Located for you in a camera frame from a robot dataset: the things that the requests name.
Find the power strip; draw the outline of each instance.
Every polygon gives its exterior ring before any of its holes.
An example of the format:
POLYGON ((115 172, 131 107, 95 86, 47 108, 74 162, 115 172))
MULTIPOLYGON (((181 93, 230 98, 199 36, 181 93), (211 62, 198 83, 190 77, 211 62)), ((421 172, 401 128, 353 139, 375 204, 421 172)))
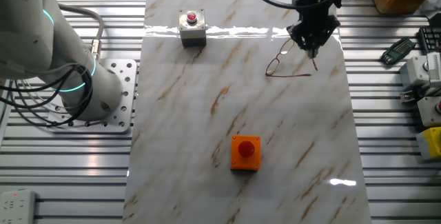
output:
POLYGON ((35 193, 30 190, 4 192, 0 195, 1 224, 32 224, 35 193))

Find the marble surface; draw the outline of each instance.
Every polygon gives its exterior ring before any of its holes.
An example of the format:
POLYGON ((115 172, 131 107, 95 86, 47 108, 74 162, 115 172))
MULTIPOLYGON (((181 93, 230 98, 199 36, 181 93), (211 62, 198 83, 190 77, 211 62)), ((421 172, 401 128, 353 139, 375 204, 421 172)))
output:
POLYGON ((147 0, 126 223, 370 223, 338 37, 312 62, 267 64, 298 14, 261 0, 147 0), (178 10, 204 8, 207 46, 183 48, 178 10), (256 173, 229 169, 231 137, 262 138, 256 173))

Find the eyeglasses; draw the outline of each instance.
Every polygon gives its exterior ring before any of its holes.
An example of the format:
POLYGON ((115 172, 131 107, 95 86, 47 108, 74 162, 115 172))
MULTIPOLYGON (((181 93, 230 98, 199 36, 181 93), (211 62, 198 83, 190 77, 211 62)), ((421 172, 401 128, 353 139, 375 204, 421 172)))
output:
MULTIPOLYGON (((286 42, 283 43, 282 47, 280 48, 280 51, 276 55, 276 58, 274 58, 273 60, 271 60, 271 62, 269 62, 267 66, 267 70, 265 71, 265 76, 267 77, 310 77, 311 76, 310 74, 298 74, 298 75, 289 75, 289 76, 274 75, 275 71, 280 65, 279 56, 285 56, 293 47, 294 47, 294 41, 291 38, 289 38, 286 42)), ((318 71, 314 59, 312 59, 312 63, 314 65, 314 69, 318 71)))

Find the cable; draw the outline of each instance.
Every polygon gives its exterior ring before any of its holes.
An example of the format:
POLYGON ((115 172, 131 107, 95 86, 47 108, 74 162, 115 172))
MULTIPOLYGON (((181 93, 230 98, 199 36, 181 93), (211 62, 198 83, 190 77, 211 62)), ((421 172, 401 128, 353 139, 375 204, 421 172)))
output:
POLYGON ((306 9, 309 9, 309 8, 314 8, 314 7, 321 6, 322 4, 327 3, 330 0, 324 0, 324 1, 321 1, 320 3, 311 4, 309 6, 295 6, 295 5, 292 5, 292 4, 286 4, 286 3, 281 3, 279 1, 272 1, 272 0, 263 0, 263 1, 266 2, 266 3, 269 3, 269 4, 273 5, 273 6, 276 6, 276 7, 279 7, 279 8, 284 8, 284 9, 288 9, 288 10, 306 10, 306 9))
POLYGON ((0 86, 0 90, 8 90, 11 92, 38 92, 38 91, 46 90, 46 89, 51 88, 52 86, 54 86, 58 83, 61 83, 62 81, 67 80, 69 78, 69 76, 71 75, 71 73, 74 72, 74 70, 75 70, 75 68, 72 68, 66 74, 64 74, 61 78, 57 79, 56 81, 54 81, 48 85, 42 86, 40 88, 35 88, 35 89, 31 89, 31 90, 23 90, 23 89, 16 89, 16 88, 11 88, 11 87, 0 86))
MULTIPOLYGON (((26 87, 26 85, 25 85, 24 80, 20 80, 20 82, 21 82, 21 84, 23 85, 23 87, 26 89, 27 87, 26 87)), ((28 93, 28 96, 34 101, 34 103, 39 103, 39 102, 34 98, 34 96, 32 95, 31 92, 27 92, 27 93, 28 93)), ((36 94, 36 96, 37 96, 40 100, 44 101, 44 99, 42 99, 41 96, 39 96, 38 92, 35 92, 35 94, 36 94)), ((46 107, 46 106, 44 106, 44 105, 42 106, 42 108, 45 109, 45 110, 47 110, 47 111, 49 111, 49 112, 55 113, 55 114, 69 114, 68 112, 60 112, 60 111, 52 110, 52 109, 50 109, 50 108, 48 108, 48 107, 46 107)))
MULTIPOLYGON (((23 84, 24 88, 26 88, 26 86, 24 85, 25 83, 28 85, 29 88, 32 88, 32 86, 29 84, 29 82, 28 82, 27 80, 21 80, 21 84, 23 84)), ((42 100, 42 101, 45 100, 45 99, 43 99, 43 98, 38 94, 38 92, 35 92, 35 95, 36 95, 40 100, 42 100)), ((52 105, 52 106, 54 106, 54 107, 58 107, 58 108, 63 108, 63 109, 69 110, 69 109, 78 108, 82 103, 84 103, 85 100, 86 100, 86 99, 83 99, 82 101, 80 101, 79 103, 77 103, 76 105, 73 105, 73 106, 71 106, 71 107, 60 106, 60 105, 57 105, 57 104, 55 104, 55 103, 48 103, 48 104, 49 104, 49 105, 52 105)), ((50 111, 50 112, 57 113, 57 114, 69 114, 68 112, 57 112, 57 111, 51 110, 50 108, 45 108, 45 109, 48 110, 48 111, 50 111)))
POLYGON ((78 7, 74 7, 74 6, 66 6, 66 5, 61 4, 61 3, 59 3, 58 6, 60 7, 60 10, 65 10, 65 11, 68 11, 68 12, 74 12, 74 13, 79 13, 79 14, 85 14, 85 15, 91 16, 93 19, 97 20, 99 22, 99 28, 98 28, 98 32, 96 34, 95 39, 98 39, 98 40, 101 39, 101 37, 103 36, 103 31, 104 31, 103 17, 101 17, 96 12, 93 12, 91 10, 86 10, 85 8, 78 8, 78 7))
MULTIPOLYGON (((6 94, 6 99, 8 99, 11 96, 11 94, 12 94, 11 92, 8 92, 6 94)), ((3 123, 3 120, 4 120, 5 115, 6 115, 6 110, 7 110, 7 105, 4 104, 3 105, 3 110, 1 111, 1 116, 0 116, 0 125, 1 125, 1 123, 3 123)))
MULTIPOLYGON (((63 121, 61 123, 57 123, 55 121, 50 121, 47 120, 45 118, 43 118, 42 116, 38 115, 34 110, 32 109, 28 109, 31 113, 33 113, 33 115, 35 115, 38 119, 41 119, 42 121, 45 121, 46 123, 35 123, 34 121, 31 121, 28 117, 26 117, 22 111, 20 111, 20 109, 15 106, 15 110, 19 113, 19 115, 25 119, 28 123, 31 123, 35 126, 39 126, 39 127, 46 127, 46 128, 53 128, 56 126, 60 126, 60 125, 64 125, 67 123, 71 123, 73 120, 77 119, 83 112, 84 110, 87 108, 87 106, 90 103, 90 100, 92 99, 92 76, 90 75, 90 73, 87 71, 87 69, 84 66, 75 68, 76 71, 78 71, 79 73, 82 74, 82 78, 85 82, 85 91, 83 93, 83 98, 85 98, 86 101, 82 101, 83 104, 81 105, 81 107, 79 108, 79 110, 72 115, 72 117, 70 117, 68 120, 63 121)), ((23 95, 21 94, 21 92, 19 92, 19 97, 20 99, 23 101, 24 105, 28 105, 25 101, 25 99, 23 98, 23 95)))
MULTIPOLYGON (((69 76, 75 71, 75 70, 78 70, 78 68, 83 68, 84 66, 76 66, 76 67, 74 67, 74 68, 72 68, 71 70, 69 70, 68 72, 66 72, 66 74, 64 74, 64 76, 62 76, 60 79, 58 79, 58 80, 56 80, 55 82, 57 82, 57 81, 60 81, 61 80, 61 82, 60 82, 60 84, 59 84, 59 86, 58 86, 58 88, 57 88, 57 90, 55 91, 55 93, 48 99, 48 100, 46 100, 46 101, 43 101, 43 102, 41 102, 41 103, 38 103, 38 104, 35 104, 35 105, 31 105, 31 106, 28 106, 28 105, 21 105, 21 104, 17 104, 17 103, 15 103, 14 101, 8 101, 8 100, 6 100, 6 99, 4 99, 3 97, 0 97, 0 101, 2 101, 2 102, 4 102, 4 103, 7 103, 7 104, 9 104, 9 105, 11 105, 11 106, 13 106, 13 107, 16 107, 16 108, 25 108, 25 109, 29 109, 29 108, 38 108, 38 107, 41 107, 41 106, 43 106, 43 105, 46 105, 46 104, 48 104, 49 102, 51 102, 57 95, 58 95, 58 93, 60 92, 60 90, 61 90, 61 88, 63 87, 63 85, 65 84, 65 82, 69 79, 69 76)), ((14 89, 14 88, 11 88, 11 87, 9 87, 7 90, 9 90, 9 91, 11 91, 11 92, 18 92, 18 93, 22 93, 22 92, 35 92, 35 91, 32 91, 32 90, 20 90, 20 89, 14 89)))

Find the metal slat platform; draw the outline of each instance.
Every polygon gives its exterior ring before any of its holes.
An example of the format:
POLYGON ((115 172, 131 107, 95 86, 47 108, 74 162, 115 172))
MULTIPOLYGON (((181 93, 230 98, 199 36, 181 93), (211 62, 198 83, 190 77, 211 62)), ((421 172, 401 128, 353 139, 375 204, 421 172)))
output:
MULTIPOLYGON (((139 62, 145 0, 59 1, 103 16, 103 59, 139 62)), ((98 23, 64 14, 90 43, 98 23)), ((373 224, 441 223, 441 163, 418 162, 414 110, 399 101, 398 69, 405 60, 388 69, 378 62, 393 42, 428 25, 427 19, 418 14, 380 15, 372 0, 344 0, 338 18, 373 224)), ((417 46, 407 58, 419 54, 417 46)), ((41 82, 32 80, 32 84, 41 82)), ((121 223, 130 133, 55 136, 29 126, 15 111, 5 128, 0 192, 34 190, 38 194, 35 223, 121 223)))

